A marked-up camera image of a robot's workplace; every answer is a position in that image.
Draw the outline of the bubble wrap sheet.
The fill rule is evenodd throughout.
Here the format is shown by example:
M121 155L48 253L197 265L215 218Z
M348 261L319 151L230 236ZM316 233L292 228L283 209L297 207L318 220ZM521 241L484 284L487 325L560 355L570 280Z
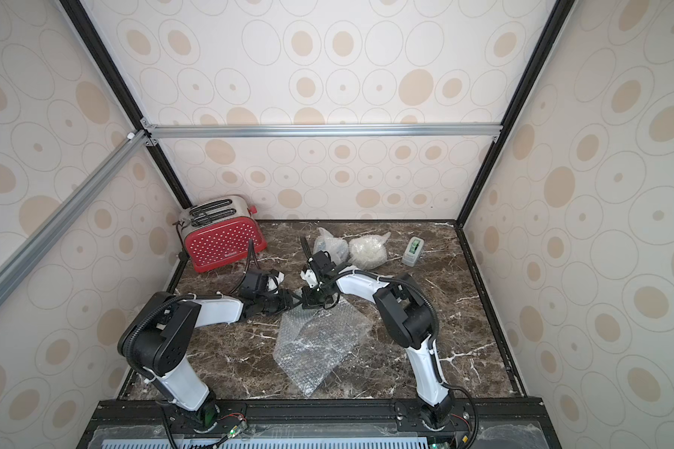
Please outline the bubble wrap sheet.
M347 301L329 310L298 307L281 315L273 359L309 397L371 327L372 321Z
M349 262L363 271L371 271L388 262L386 243L391 232L383 235L365 235L348 243Z
M318 228L318 237L315 239L313 253L327 252L331 261L340 265L349 258L349 246L345 239L334 237L323 227Z

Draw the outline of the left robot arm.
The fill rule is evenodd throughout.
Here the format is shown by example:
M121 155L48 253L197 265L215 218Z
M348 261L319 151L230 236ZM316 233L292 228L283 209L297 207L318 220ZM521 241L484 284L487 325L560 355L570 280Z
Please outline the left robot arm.
M187 360L195 329L239 323L256 315L287 312L299 296L278 286L254 299L217 293L212 296L154 293L121 336L117 351L142 378L155 385L166 400L189 413L201 413L211 389Z

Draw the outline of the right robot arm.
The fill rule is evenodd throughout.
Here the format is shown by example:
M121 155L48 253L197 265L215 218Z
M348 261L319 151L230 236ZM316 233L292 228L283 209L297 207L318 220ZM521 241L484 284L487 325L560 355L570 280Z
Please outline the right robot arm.
M437 351L440 323L436 308L412 276L379 275L345 263L336 264L329 253L307 256L301 270L306 286L301 288L305 309L335 307L344 296L373 303L393 342L406 350L421 401L421 419L430 430L443 428L449 419L479 430L479 412L470 393L449 384Z

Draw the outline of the red silver toaster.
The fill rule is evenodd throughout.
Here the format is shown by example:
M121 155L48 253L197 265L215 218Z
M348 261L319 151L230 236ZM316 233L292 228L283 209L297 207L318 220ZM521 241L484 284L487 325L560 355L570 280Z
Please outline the red silver toaster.
M254 219L256 208L242 196L222 196L181 212L179 236L197 273L213 271L256 253L267 241Z

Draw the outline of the horizontal aluminium rail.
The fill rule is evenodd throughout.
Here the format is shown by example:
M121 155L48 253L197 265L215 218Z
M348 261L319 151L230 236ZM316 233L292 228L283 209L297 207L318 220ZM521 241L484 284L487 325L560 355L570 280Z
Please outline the horizontal aluminium rail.
M498 137L499 123L360 123L359 125L148 125L148 138Z

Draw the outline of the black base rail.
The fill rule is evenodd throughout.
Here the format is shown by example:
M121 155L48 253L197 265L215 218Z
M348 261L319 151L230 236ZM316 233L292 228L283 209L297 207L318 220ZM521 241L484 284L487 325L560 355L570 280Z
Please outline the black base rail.
M538 398L458 400L430 430L416 400L220 400L215 426L193 430L157 401L100 402L80 448L558 448Z

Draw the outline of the left diagonal aluminium rail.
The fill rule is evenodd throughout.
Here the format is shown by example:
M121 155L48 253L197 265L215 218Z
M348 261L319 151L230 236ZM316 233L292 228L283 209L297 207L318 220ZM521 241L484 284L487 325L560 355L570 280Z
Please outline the left diagonal aluminium rail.
M40 260L69 230L118 173L135 151L147 144L147 132L137 131L122 142L98 168L85 178L65 202L0 266L0 307Z

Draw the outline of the black left frame post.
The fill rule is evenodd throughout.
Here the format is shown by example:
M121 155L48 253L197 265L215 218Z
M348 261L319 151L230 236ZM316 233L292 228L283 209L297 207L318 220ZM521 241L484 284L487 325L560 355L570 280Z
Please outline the black left frame post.
M152 132L145 126L144 114L134 95L132 95L122 73L114 63L108 48L105 46L102 38L97 32L97 28L95 28L92 20L89 18L88 11L85 9L84 5L82 5L81 1L60 0L59 5L62 7L63 11L65 11L65 14L67 14L69 22L71 22L75 28L75 31L88 51L88 54L90 54L97 65L98 70L106 80L131 125L133 125L136 130L144 131L147 134L147 151L157 166L157 170L161 174L163 181L170 189L172 196L174 196L182 209L192 207L192 201L173 169L172 164L170 164L166 153L163 151L157 139L152 137Z

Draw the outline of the black frame post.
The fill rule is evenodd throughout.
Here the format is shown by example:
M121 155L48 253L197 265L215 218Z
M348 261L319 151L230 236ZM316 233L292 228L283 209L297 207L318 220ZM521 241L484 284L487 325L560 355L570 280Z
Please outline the black frame post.
M88 54L90 54L97 65L98 70L106 80L131 125L133 125L136 130L144 131L147 134L147 151L157 166L157 170L161 174L163 181L170 189L172 196L174 196L182 209L192 207L192 201L173 169L172 164L170 164L166 153L163 151L157 139L152 137L152 132L145 126L144 114L134 95L132 95L122 73L114 63L108 48L105 46L102 38L97 32L97 28L95 28L92 20L89 18L88 11L85 9L84 5L82 5L81 1L60 0L59 5L62 7L63 11L65 11L65 14L67 14L69 22L71 22L75 28L75 31L88 51Z
M500 135L490 145L479 172L477 172L477 177L468 192L456 220L456 228L463 229L465 227L575 4L575 0L558 0L554 3L552 12L539 35L534 51L505 111L505 116L501 121Z

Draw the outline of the black right frame post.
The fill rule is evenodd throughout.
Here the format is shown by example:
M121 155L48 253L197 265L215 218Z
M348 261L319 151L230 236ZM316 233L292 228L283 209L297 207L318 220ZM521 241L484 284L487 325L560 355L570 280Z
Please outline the black right frame post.
M575 4L575 0L558 0L554 3L552 12L539 35L534 51L505 111L505 116L501 121L500 135L490 145L479 172L477 172L477 177L468 192L456 220L456 228L463 229L465 227Z

